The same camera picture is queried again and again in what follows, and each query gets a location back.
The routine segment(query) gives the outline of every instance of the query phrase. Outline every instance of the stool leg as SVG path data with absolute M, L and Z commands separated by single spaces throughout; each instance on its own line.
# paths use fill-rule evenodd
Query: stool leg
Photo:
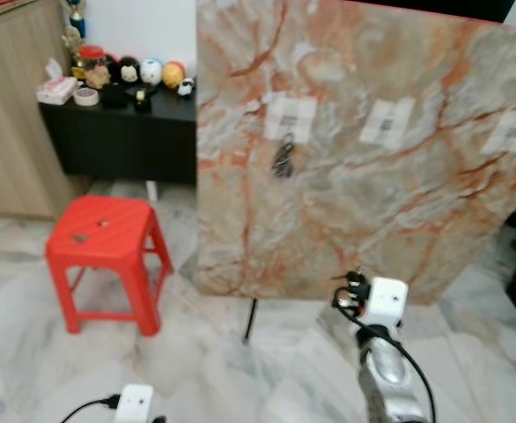
M 50 260 L 48 261 L 48 267 L 50 268 L 50 273 L 55 282 L 56 294 L 61 303 L 61 309 L 63 310 L 64 320 L 66 322 L 66 330 L 69 333 L 79 333 L 80 321 L 77 316 L 68 278 L 66 278 L 66 267 L 57 263 L 51 263 Z
M 141 333 L 146 337 L 156 335 L 160 330 L 160 317 L 144 263 L 137 261 L 120 274 Z
M 154 245 L 154 249 L 157 251 L 158 257 L 160 257 L 162 267 L 166 270 L 166 274 L 172 274 L 172 260 L 170 260 L 168 248 L 166 247 L 166 243 L 164 241 L 164 237 L 162 236 L 162 232 L 160 231 L 160 225 L 158 224 L 156 216 L 154 216 L 154 224 L 152 226 L 151 232 L 149 233 L 149 236 L 152 239 L 152 244 Z

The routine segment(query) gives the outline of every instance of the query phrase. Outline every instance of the black cable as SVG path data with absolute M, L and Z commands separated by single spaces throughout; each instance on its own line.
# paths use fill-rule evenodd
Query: black cable
M 121 398 L 121 395 L 114 394 L 111 397 L 103 398 L 103 399 L 96 399 L 95 401 L 90 401 L 89 403 L 85 403 L 80 405 L 76 410 L 71 412 L 68 416 L 66 416 L 61 423 L 66 423 L 68 420 L 70 420 L 77 412 L 84 410 L 84 408 L 89 407 L 90 405 L 96 405 L 96 404 L 103 404 L 110 408 L 111 410 L 115 410 L 117 408 L 117 405 L 119 404 L 119 399 Z
M 402 356 L 405 359 L 407 359 L 407 361 L 412 365 L 412 367 L 415 369 L 415 371 L 418 373 L 418 375 L 420 376 L 421 380 L 423 381 L 424 387 L 426 388 L 426 393 L 428 394 L 428 401 L 429 401 L 430 406 L 431 406 L 431 423 L 436 423 L 436 408 L 435 408 L 435 404 L 434 404 L 434 396 L 432 395 L 431 385 L 428 383 L 428 380 L 426 379 L 426 376 L 424 375 L 423 370 L 418 366 L 418 364 L 416 363 L 415 359 L 413 359 L 410 356 L 410 354 L 402 347 L 401 343 L 399 343 L 397 341 L 394 341 L 393 339 L 391 339 L 391 338 L 389 338 L 389 337 L 387 337 L 387 336 L 385 336 L 385 335 L 383 335 L 381 333 L 378 333 L 376 330 L 373 330 L 368 325 L 360 322 L 353 315 L 349 315 L 346 312 L 346 309 L 341 307 L 340 304 L 338 304 L 338 301 L 334 301 L 334 307 L 337 308 L 338 311 L 340 311 L 344 315 L 344 317 L 346 317 L 351 322 L 357 324 L 360 328 L 362 328 L 364 330 L 367 330 L 374 337 L 381 338 L 384 341 L 387 341 L 390 345 L 394 346 L 399 351 L 399 353 L 402 354 Z

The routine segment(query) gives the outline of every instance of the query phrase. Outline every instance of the white label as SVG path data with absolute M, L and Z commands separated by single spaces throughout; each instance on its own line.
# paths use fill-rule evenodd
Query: white label
M 279 141 L 292 133 L 296 143 L 307 144 L 316 109 L 317 100 L 314 97 L 288 99 L 277 95 L 268 103 L 264 136 Z
M 396 103 L 376 100 L 360 134 L 360 141 L 398 150 L 414 107 L 415 99 L 410 97 Z
M 505 112 L 481 149 L 481 154 L 516 152 L 516 110 Z

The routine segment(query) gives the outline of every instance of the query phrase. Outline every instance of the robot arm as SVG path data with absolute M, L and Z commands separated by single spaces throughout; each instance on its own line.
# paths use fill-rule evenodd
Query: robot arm
M 348 285 L 335 291 L 333 307 L 360 326 L 356 339 L 360 348 L 358 382 L 368 404 L 372 423 L 428 423 L 413 393 L 413 364 L 429 390 L 432 422 L 435 423 L 434 400 L 420 367 L 401 345 L 394 341 L 409 288 L 391 278 L 374 278 L 371 284 L 359 273 L 350 271 L 344 278 Z

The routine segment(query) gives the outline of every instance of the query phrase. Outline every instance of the cabinet door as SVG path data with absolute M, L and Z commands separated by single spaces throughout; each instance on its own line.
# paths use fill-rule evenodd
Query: cabinet door
M 0 102 L 0 213 L 48 216 L 31 158 Z

